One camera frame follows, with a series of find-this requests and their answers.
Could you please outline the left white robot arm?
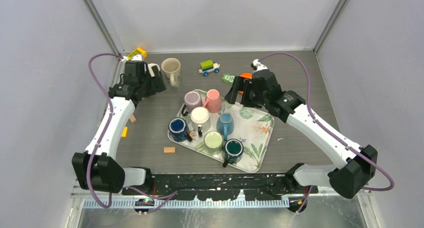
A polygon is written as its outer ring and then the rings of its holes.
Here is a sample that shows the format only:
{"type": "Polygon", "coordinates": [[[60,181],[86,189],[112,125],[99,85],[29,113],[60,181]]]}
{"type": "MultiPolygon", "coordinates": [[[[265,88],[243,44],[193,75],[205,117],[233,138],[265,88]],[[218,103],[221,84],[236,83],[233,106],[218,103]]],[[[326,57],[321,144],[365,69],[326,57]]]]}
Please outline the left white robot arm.
{"type": "Polygon", "coordinates": [[[88,190],[119,193],[134,186],[142,195],[153,190],[152,173],[145,167],[122,168],[115,160],[122,132],[137,104],[166,89],[161,68],[144,61],[127,61],[120,83],[107,92],[108,108],[93,140],[83,153],[76,152],[71,163],[79,185],[88,190]]]}

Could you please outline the black mug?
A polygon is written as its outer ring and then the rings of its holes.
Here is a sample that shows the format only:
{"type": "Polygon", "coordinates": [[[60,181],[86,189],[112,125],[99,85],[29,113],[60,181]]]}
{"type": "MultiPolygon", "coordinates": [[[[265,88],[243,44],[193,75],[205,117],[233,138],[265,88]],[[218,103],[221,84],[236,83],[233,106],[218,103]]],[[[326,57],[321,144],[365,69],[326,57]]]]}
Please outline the black mug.
{"type": "Polygon", "coordinates": [[[163,79],[161,68],[158,64],[150,63],[147,65],[147,73],[150,78],[163,79]]]}

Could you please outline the light blue mug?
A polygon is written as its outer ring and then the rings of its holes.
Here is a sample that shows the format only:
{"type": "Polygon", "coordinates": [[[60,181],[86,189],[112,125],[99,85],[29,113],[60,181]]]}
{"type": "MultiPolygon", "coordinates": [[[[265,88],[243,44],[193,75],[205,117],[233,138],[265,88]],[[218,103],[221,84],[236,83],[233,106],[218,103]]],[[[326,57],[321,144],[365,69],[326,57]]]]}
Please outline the light blue mug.
{"type": "Polygon", "coordinates": [[[232,115],[230,113],[222,113],[216,122],[216,130],[223,136],[225,142],[228,140],[229,135],[234,132],[234,128],[235,125],[232,115]]]}

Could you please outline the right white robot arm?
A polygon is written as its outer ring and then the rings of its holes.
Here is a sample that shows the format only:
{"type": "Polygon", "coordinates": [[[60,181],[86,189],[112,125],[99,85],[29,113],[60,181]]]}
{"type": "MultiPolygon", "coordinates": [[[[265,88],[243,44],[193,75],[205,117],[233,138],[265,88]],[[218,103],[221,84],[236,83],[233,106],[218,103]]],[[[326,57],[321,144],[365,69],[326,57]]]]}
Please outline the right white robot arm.
{"type": "Polygon", "coordinates": [[[331,187],[344,198],[353,198],[374,177],[376,169],[367,160],[377,161],[378,152],[371,145],[362,147],[342,136],[332,127],[329,130],[345,142],[342,145],[322,129],[324,121],[309,110],[304,98],[292,90],[284,91],[273,72],[258,71],[251,79],[236,76],[225,100],[234,104],[242,91],[240,104],[244,107],[265,107],[268,113],[297,129],[320,148],[332,161],[331,165],[298,163],[286,175],[285,186],[292,193],[305,186],[331,187]]]}

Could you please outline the pink mug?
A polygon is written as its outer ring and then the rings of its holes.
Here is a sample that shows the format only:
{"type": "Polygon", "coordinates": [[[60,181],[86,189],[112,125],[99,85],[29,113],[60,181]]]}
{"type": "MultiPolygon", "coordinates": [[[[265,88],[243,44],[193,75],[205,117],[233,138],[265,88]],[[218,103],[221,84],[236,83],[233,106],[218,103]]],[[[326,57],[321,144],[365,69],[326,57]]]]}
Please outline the pink mug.
{"type": "Polygon", "coordinates": [[[202,106],[208,109],[210,113],[218,113],[222,108],[222,98],[219,91],[216,89],[209,90],[202,106]]]}

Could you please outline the sea pattern beige mug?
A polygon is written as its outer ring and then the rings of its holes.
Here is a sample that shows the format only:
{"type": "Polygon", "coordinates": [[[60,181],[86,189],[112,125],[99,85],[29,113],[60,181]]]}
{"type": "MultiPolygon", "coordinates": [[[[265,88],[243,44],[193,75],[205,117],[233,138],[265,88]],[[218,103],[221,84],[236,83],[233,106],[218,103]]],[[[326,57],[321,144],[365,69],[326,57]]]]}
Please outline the sea pattern beige mug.
{"type": "Polygon", "coordinates": [[[179,87],[182,83],[182,68],[181,63],[176,58],[165,59],[161,68],[165,73],[166,78],[168,79],[172,87],[179,87]]]}

